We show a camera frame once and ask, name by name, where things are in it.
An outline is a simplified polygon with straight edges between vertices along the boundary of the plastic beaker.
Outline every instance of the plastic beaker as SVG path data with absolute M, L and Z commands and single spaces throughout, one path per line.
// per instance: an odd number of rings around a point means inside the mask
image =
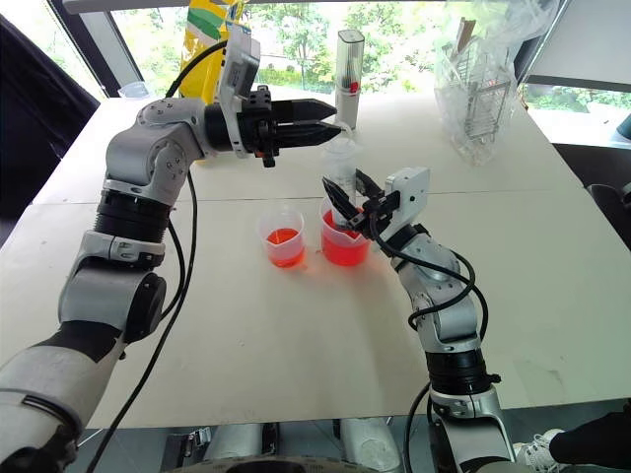
M 331 263 L 355 266 L 366 259 L 370 242 L 361 234 L 350 230 L 338 230 L 333 223 L 332 205 L 324 198 L 319 207 L 322 224 L 322 252 Z
M 290 268 L 304 259 L 304 229 L 303 215 L 289 206 L 266 211 L 256 224 L 267 257 L 279 268 Z
M 353 141 L 353 130 L 341 121 L 336 125 L 342 127 L 346 136 L 338 136 L 330 140 L 322 153 L 324 161 L 324 175 L 335 182 L 348 195 L 349 201 L 355 205 L 357 193 L 355 189 L 355 174 L 357 172 L 357 154 L 361 148 Z M 346 219 L 337 210 L 332 209 L 333 222 L 336 225 L 344 225 Z
M 130 82 L 118 89 L 118 94 L 127 99 L 148 99 L 154 97 L 154 93 L 143 81 Z

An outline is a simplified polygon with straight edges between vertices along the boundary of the person's leg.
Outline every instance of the person's leg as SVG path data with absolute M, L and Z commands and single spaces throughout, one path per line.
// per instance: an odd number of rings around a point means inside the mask
M 557 434 L 549 450 L 559 463 L 631 469 L 631 407 Z
M 558 471 L 569 464 L 631 469 L 631 401 L 624 412 L 607 414 L 569 432 L 553 429 L 513 448 L 518 463 L 538 472 Z

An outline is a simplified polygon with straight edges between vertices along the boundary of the clear plastic cup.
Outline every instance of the clear plastic cup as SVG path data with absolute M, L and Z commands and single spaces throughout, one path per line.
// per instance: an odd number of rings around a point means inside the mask
M 340 231 L 333 223 L 333 206 L 328 198 L 324 198 L 319 206 L 322 224 L 322 252 L 331 263 L 340 266 L 355 266 L 366 259 L 370 242 L 361 234 L 351 231 Z
M 279 268 L 290 268 L 305 258 L 304 229 L 303 214 L 289 206 L 265 212 L 256 224 L 267 257 Z
M 149 97 L 154 97 L 154 93 L 143 81 L 130 82 L 126 86 L 118 89 L 118 94 L 127 99 L 147 99 Z

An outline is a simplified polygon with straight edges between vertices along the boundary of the window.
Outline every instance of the window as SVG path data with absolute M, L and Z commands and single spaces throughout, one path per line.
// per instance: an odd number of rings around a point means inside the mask
M 45 0 L 4 1 L 0 3 L 0 13 L 93 97 L 99 101 L 105 98 L 101 86 Z
M 330 94 L 337 32 L 366 37 L 363 92 L 433 88 L 443 2 L 247 4 L 243 23 L 261 44 L 256 82 Z M 162 95 L 179 71 L 185 7 L 111 12 L 145 81 Z
M 552 143 L 629 148 L 616 127 L 631 113 L 631 93 L 524 84 L 523 97 Z
M 113 11 L 111 15 L 140 72 L 157 96 L 179 73 L 186 7 Z
M 261 43 L 257 82 L 330 94 L 337 32 L 366 38 L 364 93 L 432 90 L 442 2 L 323 2 L 247 5 Z

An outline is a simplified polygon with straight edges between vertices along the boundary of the black pants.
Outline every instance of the black pants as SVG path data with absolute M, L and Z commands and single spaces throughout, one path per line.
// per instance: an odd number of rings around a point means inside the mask
M 550 442 L 550 454 L 559 463 L 631 469 L 631 401 L 623 412 L 557 434 Z

